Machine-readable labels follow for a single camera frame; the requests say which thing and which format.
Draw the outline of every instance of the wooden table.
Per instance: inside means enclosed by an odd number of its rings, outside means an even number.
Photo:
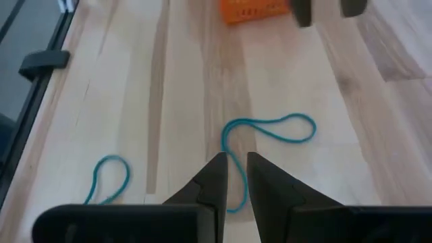
[[[323,16],[302,30],[290,16],[226,26],[216,1],[81,1],[63,48],[72,58],[45,93],[1,210],[0,242],[29,242],[44,210],[82,203],[107,154],[132,166],[115,203],[163,202],[220,150],[222,127],[237,117],[302,112],[318,125],[301,145],[237,129],[230,144],[243,163],[258,151],[344,204],[432,202],[428,156],[354,20]],[[271,129],[299,137],[310,128]],[[123,179],[121,165],[104,166],[93,202]],[[232,163],[228,191],[235,206],[242,184]],[[259,242],[249,204],[227,215],[225,241]]]

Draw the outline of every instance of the orange object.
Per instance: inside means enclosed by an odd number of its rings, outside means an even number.
[[[223,20],[228,24],[257,20],[290,11],[288,0],[220,0]]]

